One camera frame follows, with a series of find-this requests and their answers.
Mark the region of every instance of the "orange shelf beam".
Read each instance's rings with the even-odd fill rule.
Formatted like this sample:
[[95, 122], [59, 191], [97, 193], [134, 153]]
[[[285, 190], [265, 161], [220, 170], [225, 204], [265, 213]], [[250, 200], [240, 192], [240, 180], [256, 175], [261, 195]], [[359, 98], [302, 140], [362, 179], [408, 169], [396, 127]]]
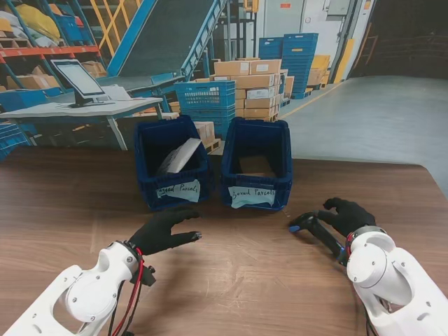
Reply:
[[0, 57], [70, 55], [78, 53], [99, 53], [99, 49], [96, 45], [85, 45], [82, 47], [2, 49], [0, 50]]

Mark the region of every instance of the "red cable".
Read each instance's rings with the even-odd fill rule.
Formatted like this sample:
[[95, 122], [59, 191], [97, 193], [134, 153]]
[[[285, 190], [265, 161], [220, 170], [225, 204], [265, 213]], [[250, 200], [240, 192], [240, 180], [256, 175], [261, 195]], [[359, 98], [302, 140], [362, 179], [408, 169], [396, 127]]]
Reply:
[[134, 288], [132, 289], [132, 294], [131, 294], [131, 298], [129, 299], [129, 303], [127, 304], [126, 313], [123, 316], [120, 324], [118, 324], [117, 328], [113, 332], [112, 336], [117, 336], [118, 333], [120, 332], [121, 328], [123, 327], [123, 324], [125, 324], [127, 315], [129, 314], [129, 312], [131, 310], [131, 307], [132, 307], [132, 303], [134, 302], [134, 297], [135, 297], [135, 294], [137, 292], [137, 288], [139, 287], [139, 284], [141, 282], [141, 278], [143, 277], [143, 268], [144, 268], [144, 262], [145, 261], [143, 260], [143, 257], [141, 255], [140, 248], [137, 247], [136, 250], [137, 250], [137, 253], [139, 254], [139, 257], [140, 257], [139, 276], [137, 277], [137, 280], [135, 281], [135, 284], [134, 284]]

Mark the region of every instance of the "computer monitor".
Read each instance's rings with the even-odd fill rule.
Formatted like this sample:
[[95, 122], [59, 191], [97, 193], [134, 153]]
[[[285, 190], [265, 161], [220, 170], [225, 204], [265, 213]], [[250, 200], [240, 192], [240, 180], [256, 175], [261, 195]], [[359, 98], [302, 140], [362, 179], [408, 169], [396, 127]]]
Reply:
[[98, 82], [84, 69], [77, 59], [52, 59], [52, 64], [73, 86], [75, 106], [109, 100]]

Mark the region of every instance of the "gray floor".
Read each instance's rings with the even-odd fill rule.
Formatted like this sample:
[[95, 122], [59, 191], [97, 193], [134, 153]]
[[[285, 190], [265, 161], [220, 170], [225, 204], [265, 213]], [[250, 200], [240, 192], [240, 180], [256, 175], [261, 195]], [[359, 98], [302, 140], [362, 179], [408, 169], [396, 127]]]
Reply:
[[[329, 89], [293, 101], [281, 115]], [[284, 120], [294, 158], [422, 165], [448, 197], [448, 80], [353, 78]]]

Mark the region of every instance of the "yellow floor line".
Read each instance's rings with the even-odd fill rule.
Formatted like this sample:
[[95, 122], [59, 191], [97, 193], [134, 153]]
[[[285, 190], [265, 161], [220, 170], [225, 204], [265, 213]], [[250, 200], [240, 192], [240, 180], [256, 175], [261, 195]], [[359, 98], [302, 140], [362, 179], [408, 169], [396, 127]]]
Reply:
[[342, 83], [339, 83], [339, 84], [335, 85], [334, 87], [332, 87], [331, 89], [329, 89], [329, 91], [327, 91], [327, 92], [321, 94], [320, 96], [317, 96], [316, 98], [311, 99], [311, 100], [308, 101], [307, 103], [305, 103], [305, 104], [303, 104], [303, 105], [301, 105], [301, 106], [299, 106], [299, 107], [297, 107], [297, 108], [294, 108], [292, 111], [287, 112], [287, 114], [281, 116], [279, 119], [284, 119], [284, 118], [290, 116], [291, 114], [293, 114], [293, 113], [299, 111], [300, 109], [303, 109], [305, 106], [310, 105], [312, 102], [315, 102], [317, 99], [322, 98], [323, 96], [325, 96], [325, 95], [327, 95], [328, 93], [332, 92], [334, 89], [338, 88], [338, 87], [341, 86], [341, 85], [342, 85]]

